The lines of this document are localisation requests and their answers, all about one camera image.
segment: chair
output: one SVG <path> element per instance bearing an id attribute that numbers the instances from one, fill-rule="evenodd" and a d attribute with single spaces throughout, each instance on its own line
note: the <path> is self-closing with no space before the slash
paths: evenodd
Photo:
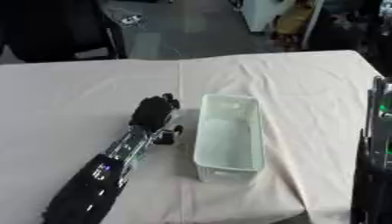
<path id="1" fill-rule="evenodd" d="M 20 60 L 80 60 L 76 53 L 99 48 L 106 48 L 107 55 L 84 60 L 127 58 L 122 28 L 96 0 L 8 2 L 3 7 L 4 42 Z"/>

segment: gray floor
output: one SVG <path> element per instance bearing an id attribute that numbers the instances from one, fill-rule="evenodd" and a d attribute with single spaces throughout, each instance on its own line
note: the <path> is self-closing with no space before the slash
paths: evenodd
<path id="1" fill-rule="evenodd" d="M 104 9 L 113 18 L 133 13 L 144 16 L 142 25 L 123 29 L 132 59 L 178 60 L 281 51 L 267 37 L 250 34 L 241 13 L 234 11 L 228 0 L 116 1 Z M 0 64 L 8 63 L 20 61 L 6 49 Z"/>

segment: plastic container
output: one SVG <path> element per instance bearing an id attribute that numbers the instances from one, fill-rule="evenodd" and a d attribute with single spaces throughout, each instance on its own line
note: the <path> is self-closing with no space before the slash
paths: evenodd
<path id="1" fill-rule="evenodd" d="M 199 179 L 248 183 L 263 168 L 262 138 L 255 98 L 205 95 L 193 155 Z"/>

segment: white tablecloth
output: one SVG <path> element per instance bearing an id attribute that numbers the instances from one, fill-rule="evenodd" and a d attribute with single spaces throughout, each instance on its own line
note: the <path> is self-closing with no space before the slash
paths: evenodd
<path id="1" fill-rule="evenodd" d="M 377 74 L 355 52 L 0 66 L 0 223 L 40 223 L 52 196 L 121 135 L 137 104 L 167 92 L 182 103 L 188 146 L 204 94 L 255 96 L 266 166 L 254 185 L 205 184 L 184 147 L 155 147 L 103 223 L 273 223 L 299 214 L 347 223 Z"/>

